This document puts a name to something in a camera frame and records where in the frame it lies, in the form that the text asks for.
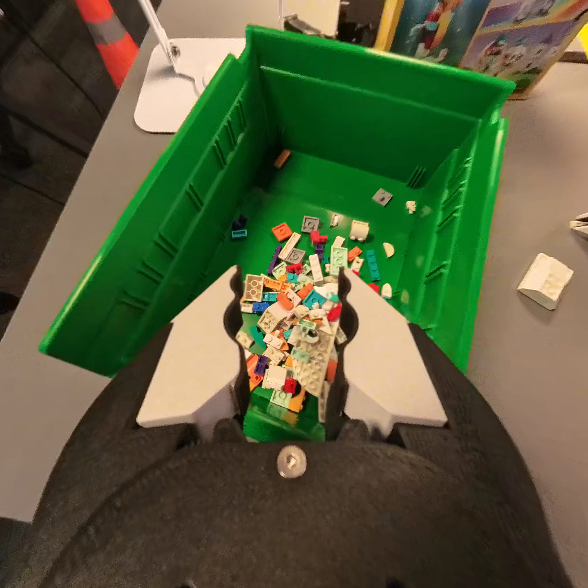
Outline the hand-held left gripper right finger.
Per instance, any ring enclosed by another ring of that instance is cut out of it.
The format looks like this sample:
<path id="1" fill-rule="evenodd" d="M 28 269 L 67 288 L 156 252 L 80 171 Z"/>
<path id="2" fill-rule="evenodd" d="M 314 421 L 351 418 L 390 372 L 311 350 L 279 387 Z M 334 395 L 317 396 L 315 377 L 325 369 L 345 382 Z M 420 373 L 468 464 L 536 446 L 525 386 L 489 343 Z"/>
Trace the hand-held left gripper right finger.
<path id="1" fill-rule="evenodd" d="M 411 324 L 350 269 L 339 273 L 342 344 L 327 397 L 325 431 L 335 439 L 347 420 L 385 439 L 395 425 L 442 428 L 447 415 Z"/>

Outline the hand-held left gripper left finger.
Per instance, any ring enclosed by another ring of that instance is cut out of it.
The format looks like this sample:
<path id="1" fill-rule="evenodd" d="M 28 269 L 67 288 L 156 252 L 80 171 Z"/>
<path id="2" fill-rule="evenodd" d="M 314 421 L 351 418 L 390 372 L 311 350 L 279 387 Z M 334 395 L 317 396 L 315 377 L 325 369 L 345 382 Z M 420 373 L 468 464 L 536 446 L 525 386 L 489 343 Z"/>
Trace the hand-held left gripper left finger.
<path id="1" fill-rule="evenodd" d="M 251 393 L 236 340 L 242 295 L 242 270 L 233 265 L 172 320 L 138 425 L 191 424 L 211 435 L 220 420 L 245 413 Z"/>

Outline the pile of mixed lego pieces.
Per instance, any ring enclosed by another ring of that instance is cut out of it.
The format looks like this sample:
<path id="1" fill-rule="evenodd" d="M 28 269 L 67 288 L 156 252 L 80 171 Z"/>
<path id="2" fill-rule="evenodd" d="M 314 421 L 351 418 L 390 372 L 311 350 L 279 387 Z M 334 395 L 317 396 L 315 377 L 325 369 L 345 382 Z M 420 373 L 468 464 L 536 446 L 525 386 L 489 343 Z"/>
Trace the pile of mixed lego pieces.
<path id="1" fill-rule="evenodd" d="M 301 231 L 310 236 L 314 253 L 305 260 L 305 251 L 297 248 L 300 233 L 287 223 L 272 229 L 278 239 L 275 253 L 264 275 L 247 275 L 241 313 L 257 317 L 246 332 L 240 330 L 237 341 L 244 347 L 249 386 L 252 393 L 267 400 L 267 411 L 294 427 L 299 414 L 307 411 L 306 398 L 316 399 L 316 421 L 326 423 L 327 400 L 334 383 L 339 355 L 347 337 L 340 326 L 342 305 L 338 298 L 336 272 L 343 261 L 360 276 L 366 265 L 371 272 L 369 287 L 390 300 L 390 284 L 379 285 L 374 251 L 358 246 L 348 250 L 345 239 L 336 235 L 332 253 L 334 267 L 324 259 L 326 235 L 319 233 L 319 218 L 304 217 Z"/>

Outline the green plastic bin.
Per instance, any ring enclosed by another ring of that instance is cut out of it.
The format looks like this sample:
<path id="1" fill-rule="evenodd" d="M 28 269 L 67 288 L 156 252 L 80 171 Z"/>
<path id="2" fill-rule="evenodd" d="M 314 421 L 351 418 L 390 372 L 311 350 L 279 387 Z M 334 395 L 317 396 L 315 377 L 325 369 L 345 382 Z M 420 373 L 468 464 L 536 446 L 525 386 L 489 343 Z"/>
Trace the green plastic bin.
<path id="1" fill-rule="evenodd" d="M 472 344 L 512 83 L 259 26 L 228 56 L 130 200 L 39 350 L 113 377 L 272 229 L 369 225 L 392 305 L 461 371 Z M 291 151 L 282 169 L 273 165 Z M 379 188 L 393 198 L 372 201 Z M 407 201 L 415 201 L 409 214 Z"/>

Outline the white lego wedge assembly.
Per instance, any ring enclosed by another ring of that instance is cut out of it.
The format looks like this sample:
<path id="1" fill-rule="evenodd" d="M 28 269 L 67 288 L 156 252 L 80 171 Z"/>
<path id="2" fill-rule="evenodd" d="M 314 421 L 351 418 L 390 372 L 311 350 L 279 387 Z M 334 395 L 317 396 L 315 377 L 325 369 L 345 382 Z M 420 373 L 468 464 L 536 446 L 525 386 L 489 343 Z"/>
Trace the white lego wedge assembly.
<path id="1" fill-rule="evenodd" d="M 518 284 L 517 291 L 548 311 L 554 311 L 574 271 L 554 257 L 539 253 Z"/>

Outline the yellow lego set box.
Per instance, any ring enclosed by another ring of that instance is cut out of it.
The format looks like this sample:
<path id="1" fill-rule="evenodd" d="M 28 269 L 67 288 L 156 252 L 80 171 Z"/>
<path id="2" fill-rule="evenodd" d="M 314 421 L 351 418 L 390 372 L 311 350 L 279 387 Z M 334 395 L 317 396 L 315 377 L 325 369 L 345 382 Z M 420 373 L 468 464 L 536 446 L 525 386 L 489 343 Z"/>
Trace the yellow lego set box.
<path id="1" fill-rule="evenodd" d="M 525 99 L 585 25 L 587 1 L 385 1 L 374 48 L 510 81 Z"/>

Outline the white stand with pole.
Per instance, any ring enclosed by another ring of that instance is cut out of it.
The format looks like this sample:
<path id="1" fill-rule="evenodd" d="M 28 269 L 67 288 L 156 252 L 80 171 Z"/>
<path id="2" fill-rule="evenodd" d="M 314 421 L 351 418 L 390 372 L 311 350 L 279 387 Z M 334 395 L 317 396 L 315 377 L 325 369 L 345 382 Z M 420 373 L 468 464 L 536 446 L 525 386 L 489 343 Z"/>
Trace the white stand with pole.
<path id="1" fill-rule="evenodd" d="M 136 125 L 173 134 L 183 124 L 227 56 L 238 58 L 244 38 L 168 38 L 150 1 L 138 1 L 158 40 L 135 109 Z"/>

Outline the orange traffic cone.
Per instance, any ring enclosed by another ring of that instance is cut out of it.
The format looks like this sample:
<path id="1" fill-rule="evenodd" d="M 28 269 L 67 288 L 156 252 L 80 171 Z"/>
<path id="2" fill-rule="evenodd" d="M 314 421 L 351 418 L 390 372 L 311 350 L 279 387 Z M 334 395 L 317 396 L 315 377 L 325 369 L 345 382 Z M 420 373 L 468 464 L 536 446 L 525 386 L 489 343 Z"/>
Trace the orange traffic cone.
<path id="1" fill-rule="evenodd" d="M 139 53 L 138 46 L 109 1 L 75 1 L 75 4 L 115 88 L 120 90 Z"/>

